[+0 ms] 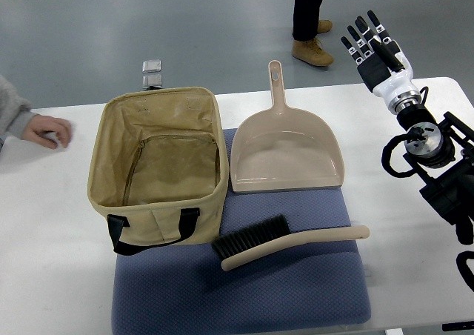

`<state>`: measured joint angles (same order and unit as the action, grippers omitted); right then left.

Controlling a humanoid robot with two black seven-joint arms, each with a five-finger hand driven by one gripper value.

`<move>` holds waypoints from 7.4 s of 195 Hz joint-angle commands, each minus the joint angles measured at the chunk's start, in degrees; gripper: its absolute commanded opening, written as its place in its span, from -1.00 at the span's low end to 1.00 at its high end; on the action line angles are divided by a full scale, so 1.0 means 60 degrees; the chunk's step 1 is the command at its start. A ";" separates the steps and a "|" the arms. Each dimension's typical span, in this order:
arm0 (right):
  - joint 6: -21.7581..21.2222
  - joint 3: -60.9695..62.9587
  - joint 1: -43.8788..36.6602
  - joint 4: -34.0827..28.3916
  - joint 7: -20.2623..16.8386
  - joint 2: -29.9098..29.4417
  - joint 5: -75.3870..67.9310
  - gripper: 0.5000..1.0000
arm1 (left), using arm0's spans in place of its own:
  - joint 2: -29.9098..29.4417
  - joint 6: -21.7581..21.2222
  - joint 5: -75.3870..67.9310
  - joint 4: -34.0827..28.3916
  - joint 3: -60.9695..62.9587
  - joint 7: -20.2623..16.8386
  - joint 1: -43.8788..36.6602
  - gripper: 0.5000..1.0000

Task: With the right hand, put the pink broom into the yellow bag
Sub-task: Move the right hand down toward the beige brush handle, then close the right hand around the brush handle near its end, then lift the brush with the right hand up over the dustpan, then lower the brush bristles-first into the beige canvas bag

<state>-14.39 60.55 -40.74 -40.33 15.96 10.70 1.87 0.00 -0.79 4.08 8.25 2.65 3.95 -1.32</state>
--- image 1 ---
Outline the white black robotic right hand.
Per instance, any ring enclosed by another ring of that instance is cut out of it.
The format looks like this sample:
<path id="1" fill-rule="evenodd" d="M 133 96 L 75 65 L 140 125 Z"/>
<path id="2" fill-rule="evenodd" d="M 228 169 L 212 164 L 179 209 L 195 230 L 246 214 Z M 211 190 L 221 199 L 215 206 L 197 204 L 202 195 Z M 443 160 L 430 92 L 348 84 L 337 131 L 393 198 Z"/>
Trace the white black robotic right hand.
<path id="1" fill-rule="evenodd" d="M 413 84 L 413 69 L 398 42 L 389 34 L 377 15 L 369 10 L 347 27 L 349 37 L 341 42 L 356 64 L 367 89 L 384 100 L 394 115 L 404 108 L 422 103 L 420 90 Z"/>

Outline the bystander bare hand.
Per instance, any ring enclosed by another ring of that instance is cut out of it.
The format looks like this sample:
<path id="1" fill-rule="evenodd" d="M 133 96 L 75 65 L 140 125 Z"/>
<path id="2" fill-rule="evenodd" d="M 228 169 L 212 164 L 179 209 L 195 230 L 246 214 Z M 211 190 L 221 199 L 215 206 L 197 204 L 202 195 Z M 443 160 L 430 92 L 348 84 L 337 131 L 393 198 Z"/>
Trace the bystander bare hand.
<path id="1" fill-rule="evenodd" d="M 53 116 L 35 115 L 26 125 L 21 139 L 55 150 L 67 148 L 73 136 L 71 123 Z"/>

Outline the grey sweater sleeve forearm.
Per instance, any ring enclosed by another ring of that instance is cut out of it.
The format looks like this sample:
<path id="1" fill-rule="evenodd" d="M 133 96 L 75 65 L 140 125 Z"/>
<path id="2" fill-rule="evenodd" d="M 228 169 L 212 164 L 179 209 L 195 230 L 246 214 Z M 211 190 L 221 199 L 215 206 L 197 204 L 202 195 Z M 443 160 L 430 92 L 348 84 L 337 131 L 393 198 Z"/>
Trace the grey sweater sleeve forearm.
<path id="1" fill-rule="evenodd" d="M 27 126 L 36 116 L 31 109 L 31 103 L 20 97 L 15 87 L 1 76 L 1 147 L 8 134 L 23 139 Z"/>

